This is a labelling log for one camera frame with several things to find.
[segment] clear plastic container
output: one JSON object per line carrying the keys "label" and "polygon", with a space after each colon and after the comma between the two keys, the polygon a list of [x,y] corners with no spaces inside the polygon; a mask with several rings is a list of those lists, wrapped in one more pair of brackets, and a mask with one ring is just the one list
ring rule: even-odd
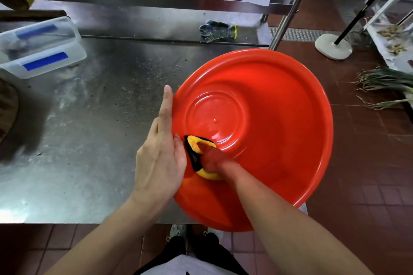
{"label": "clear plastic container", "polygon": [[87,57],[69,17],[32,24],[0,34],[0,68],[28,79]]}

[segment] red bowl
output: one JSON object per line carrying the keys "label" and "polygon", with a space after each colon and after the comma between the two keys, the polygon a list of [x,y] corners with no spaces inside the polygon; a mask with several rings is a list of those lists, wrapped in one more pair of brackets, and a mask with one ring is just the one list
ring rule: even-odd
{"label": "red bowl", "polygon": [[[296,207],[319,184],[333,144],[323,87],[300,62],[267,49],[233,51],[201,66],[176,92],[172,119],[173,132],[212,140]],[[201,224],[252,230],[231,187],[203,179],[190,163],[174,198]]]}

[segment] shoe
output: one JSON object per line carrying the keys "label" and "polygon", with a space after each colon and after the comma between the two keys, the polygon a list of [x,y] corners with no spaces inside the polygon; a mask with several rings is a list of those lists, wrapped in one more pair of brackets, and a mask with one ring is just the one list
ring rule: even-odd
{"label": "shoe", "polygon": [[186,238],[186,224],[172,224],[169,236],[166,237],[166,241],[170,241],[172,237],[181,236]]}
{"label": "shoe", "polygon": [[222,240],[222,238],[224,237],[224,232],[223,232],[223,231],[219,231],[219,230],[217,230],[217,229],[213,229],[213,228],[208,227],[208,231],[204,232],[204,235],[206,235],[206,234],[208,234],[208,233],[210,233],[210,232],[213,233],[213,234],[215,234],[215,235],[218,237],[219,242],[221,243],[221,240]]}

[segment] yellow and black cloth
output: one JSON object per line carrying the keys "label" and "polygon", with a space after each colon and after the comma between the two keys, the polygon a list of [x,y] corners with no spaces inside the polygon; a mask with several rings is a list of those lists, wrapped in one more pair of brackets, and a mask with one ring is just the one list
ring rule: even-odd
{"label": "yellow and black cloth", "polygon": [[198,147],[198,143],[202,142],[207,144],[208,146],[212,146],[216,148],[216,145],[210,141],[209,139],[198,137],[198,136],[185,136],[185,148],[188,152],[189,159],[191,160],[192,168],[194,169],[195,173],[197,173],[200,177],[204,179],[210,180],[222,180],[222,177],[218,173],[208,173],[204,170],[201,165],[201,155],[204,154],[202,150]]}

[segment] white stand base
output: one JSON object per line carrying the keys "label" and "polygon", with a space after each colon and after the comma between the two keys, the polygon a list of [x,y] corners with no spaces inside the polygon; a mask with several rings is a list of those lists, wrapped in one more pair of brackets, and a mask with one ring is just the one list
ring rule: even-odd
{"label": "white stand base", "polygon": [[314,45],[316,49],[325,55],[327,58],[333,60],[344,60],[353,52],[351,45],[344,39],[335,45],[334,42],[338,36],[333,34],[324,34],[316,39]]}

